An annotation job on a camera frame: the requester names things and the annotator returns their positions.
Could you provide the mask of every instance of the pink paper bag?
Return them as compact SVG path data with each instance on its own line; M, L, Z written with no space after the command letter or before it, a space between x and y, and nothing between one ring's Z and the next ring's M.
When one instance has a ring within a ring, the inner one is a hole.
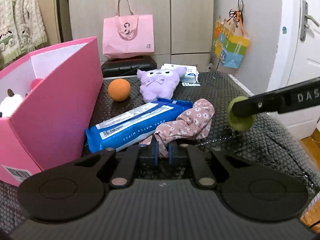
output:
M30 92L36 78L42 81ZM96 37L35 50L1 70L0 102L8 88L28 95L0 118L0 180L18 186L80 158L102 83Z
M106 18L103 22L103 54L108 58L129 58L154 52L152 15L130 14Z

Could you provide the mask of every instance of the green ball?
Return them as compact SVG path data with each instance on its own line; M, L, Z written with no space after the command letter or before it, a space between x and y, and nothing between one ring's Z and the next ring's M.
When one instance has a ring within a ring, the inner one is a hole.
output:
M255 114L245 118L236 117L231 110L234 103L247 100L247 99L248 98L245 96L239 96L233 99L228 106L227 119L228 119L229 125L233 130L236 130L239 132L249 130L256 119Z

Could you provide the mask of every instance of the wipes packet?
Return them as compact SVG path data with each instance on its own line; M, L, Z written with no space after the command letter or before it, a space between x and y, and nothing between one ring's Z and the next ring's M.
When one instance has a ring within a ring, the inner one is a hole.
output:
M175 69L177 67L185 67L187 69L186 74L180 78L181 82L192 83L192 84L199 83L198 82L199 72L196 66L163 64L161 69Z
M134 108L86 129L89 149L92 153L108 147L120 151L147 138L159 124L176 120L190 108L190 101L164 98Z

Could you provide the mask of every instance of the plush toy ear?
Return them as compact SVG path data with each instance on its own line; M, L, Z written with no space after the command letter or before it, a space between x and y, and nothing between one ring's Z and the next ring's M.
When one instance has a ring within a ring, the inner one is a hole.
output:
M142 76L143 76L143 74L145 73L145 71L142 71L142 70L137 70L137 78L139 79L139 80L141 80L141 78L142 78Z
M175 71L179 74L179 77L182 77L186 73L187 69L185 67L177 67Z

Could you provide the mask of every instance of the cabinet door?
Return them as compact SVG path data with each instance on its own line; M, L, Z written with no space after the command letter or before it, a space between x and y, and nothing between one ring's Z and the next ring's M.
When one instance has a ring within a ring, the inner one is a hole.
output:
M154 54L170 54L170 0L129 0L129 2L135 14L153 15ZM129 15L126 0L121 0L120 15Z
M160 69L163 64L170 63L171 55L165 54L165 55L152 55L152 58L157 63L157 69Z
M210 62L210 53L171 55L171 63L197 66L199 72L206 72Z
M98 38L100 61L107 58L102 53L103 19L117 15L118 0L69 0L70 22L74 40Z
M171 0L172 54L210 52L213 0Z

